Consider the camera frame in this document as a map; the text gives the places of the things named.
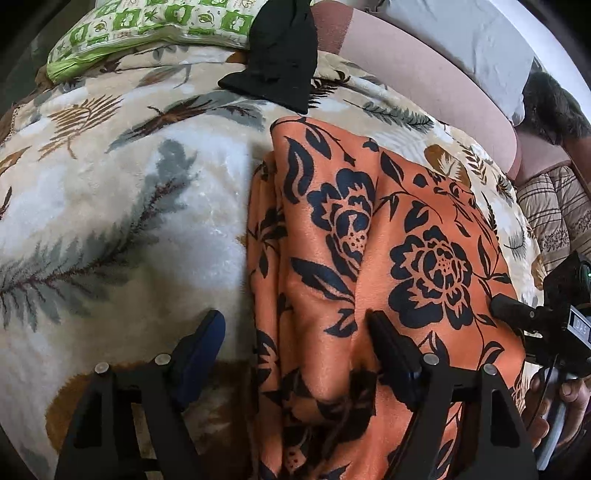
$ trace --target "beige leaf-patterned blanket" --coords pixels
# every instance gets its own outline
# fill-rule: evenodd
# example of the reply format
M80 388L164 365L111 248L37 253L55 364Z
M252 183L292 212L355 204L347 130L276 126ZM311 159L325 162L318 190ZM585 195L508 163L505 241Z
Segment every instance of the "beige leaf-patterned blanket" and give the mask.
M0 148L0 423L40 479L53 477L95 364L169 352L212 307L226 340L186 421L211 478L250 472L246 207L271 124L293 113L220 90L241 62L219 47L151 46L14 115ZM309 116L471 188L518 297L541 303L539 247L480 145L338 56L319 52L318 65Z

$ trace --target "green patterned pillow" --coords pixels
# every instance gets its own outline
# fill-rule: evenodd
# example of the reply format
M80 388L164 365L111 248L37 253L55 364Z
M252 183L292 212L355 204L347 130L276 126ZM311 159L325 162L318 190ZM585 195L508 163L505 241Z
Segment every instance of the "green patterned pillow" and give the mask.
M47 58L54 83L116 51L157 40L245 48L267 0L108 0L86 14Z

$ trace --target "pillow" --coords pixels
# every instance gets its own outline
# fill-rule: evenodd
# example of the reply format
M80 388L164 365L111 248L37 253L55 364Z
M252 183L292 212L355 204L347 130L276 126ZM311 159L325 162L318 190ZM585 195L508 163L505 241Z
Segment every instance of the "pillow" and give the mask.
M267 0L108 0L50 51L47 75L60 83L116 51L158 40L245 48Z
M319 50L356 63L439 121L464 131L514 179L510 175L519 170L515 131L461 70L420 40L365 12L332 0L311 10Z
M437 50L521 123L534 52L489 0L384 0L374 14Z
M515 185L522 186L534 177L554 170L557 167L569 166L570 158L560 145L552 145L543 138L517 129L521 146L521 167L515 178Z

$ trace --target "human hand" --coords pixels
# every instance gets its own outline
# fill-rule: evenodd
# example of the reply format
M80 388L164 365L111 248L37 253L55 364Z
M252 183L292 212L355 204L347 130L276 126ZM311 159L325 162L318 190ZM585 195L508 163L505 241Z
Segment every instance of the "human hand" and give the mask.
M542 416L548 413L550 409L550 400L547 398L543 399L540 404L540 409L535 412L544 385L542 372L543 370L536 373L531 380L530 389L525 394L525 410L521 414L521 418L526 427L530 425L531 422L527 433L530 437L533 448L536 448L550 431L548 422L542 418ZM556 448L566 445L579 432L581 424L583 423L585 411L589 405L589 398L591 396L589 393L590 390L591 376L585 379L578 378L576 380L569 380L559 389L560 398L567 405L567 413L562 434L560 435Z

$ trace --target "pillowcase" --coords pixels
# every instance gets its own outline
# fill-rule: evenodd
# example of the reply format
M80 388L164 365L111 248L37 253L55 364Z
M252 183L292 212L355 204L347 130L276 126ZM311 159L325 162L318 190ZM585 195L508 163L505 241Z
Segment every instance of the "pillowcase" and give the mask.
M107 55L159 40L245 48L267 0L108 0L91 10L50 51L54 83Z
M384 0L373 14L438 51L521 123L534 52L489 0Z

